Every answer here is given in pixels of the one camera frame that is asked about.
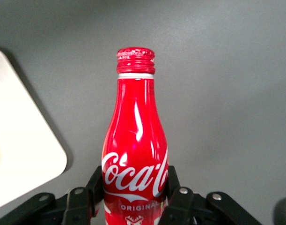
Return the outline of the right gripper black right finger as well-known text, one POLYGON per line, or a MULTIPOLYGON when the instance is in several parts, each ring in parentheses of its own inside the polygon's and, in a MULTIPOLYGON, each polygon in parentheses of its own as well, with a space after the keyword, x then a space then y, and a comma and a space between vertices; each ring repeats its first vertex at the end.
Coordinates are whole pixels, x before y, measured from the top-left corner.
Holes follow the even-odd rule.
POLYGON ((214 191, 202 197, 188 187, 181 186, 174 166, 169 166, 165 188, 168 206, 160 217, 161 225, 260 224, 226 193, 214 191))

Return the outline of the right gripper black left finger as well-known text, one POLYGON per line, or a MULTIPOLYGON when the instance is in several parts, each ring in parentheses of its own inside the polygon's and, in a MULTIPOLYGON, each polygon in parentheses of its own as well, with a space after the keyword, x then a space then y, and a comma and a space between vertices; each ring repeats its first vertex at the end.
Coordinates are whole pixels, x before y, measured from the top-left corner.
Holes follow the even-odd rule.
POLYGON ((85 187, 61 198, 39 193, 0 218, 0 225, 89 225, 103 200, 102 168, 98 166, 85 187))

